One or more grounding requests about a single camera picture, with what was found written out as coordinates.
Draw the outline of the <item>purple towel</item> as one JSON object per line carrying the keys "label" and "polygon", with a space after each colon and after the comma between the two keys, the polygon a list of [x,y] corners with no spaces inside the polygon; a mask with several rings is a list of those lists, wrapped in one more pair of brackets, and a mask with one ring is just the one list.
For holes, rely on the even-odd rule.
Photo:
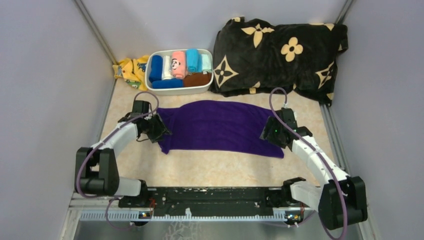
{"label": "purple towel", "polygon": [[176,108],[158,108],[158,115],[170,134],[159,146],[171,150],[211,150],[246,153],[282,159],[283,150],[261,139],[270,109],[235,102],[199,100]]}

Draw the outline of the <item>pink panda towel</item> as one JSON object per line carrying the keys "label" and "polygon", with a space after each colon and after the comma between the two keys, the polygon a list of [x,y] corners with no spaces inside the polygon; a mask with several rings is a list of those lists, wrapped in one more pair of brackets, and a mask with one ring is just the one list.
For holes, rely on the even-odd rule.
{"label": "pink panda towel", "polygon": [[174,51],[171,55],[171,73],[177,79],[186,76],[186,55],[183,51]]}

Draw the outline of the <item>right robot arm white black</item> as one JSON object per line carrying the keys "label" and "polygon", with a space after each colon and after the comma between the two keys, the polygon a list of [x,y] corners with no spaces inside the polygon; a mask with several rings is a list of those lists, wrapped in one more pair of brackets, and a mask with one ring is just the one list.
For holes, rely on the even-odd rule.
{"label": "right robot arm white black", "polygon": [[283,183],[281,199],[287,206],[306,204],[319,215],[328,230],[368,219],[366,185],[359,176],[350,176],[319,147],[312,132],[298,126],[290,108],[272,111],[260,138],[299,157],[319,182],[314,186],[301,177]]}

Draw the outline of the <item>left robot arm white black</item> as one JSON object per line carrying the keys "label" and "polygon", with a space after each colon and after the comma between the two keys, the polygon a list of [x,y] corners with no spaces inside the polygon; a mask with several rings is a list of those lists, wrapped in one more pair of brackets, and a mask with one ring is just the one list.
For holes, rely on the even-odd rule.
{"label": "left robot arm white black", "polygon": [[144,180],[121,177],[117,157],[132,141],[157,143],[171,135],[162,118],[148,101],[134,100],[132,110],[122,117],[106,137],[76,152],[74,189],[85,198],[130,197],[144,207],[150,193]]}

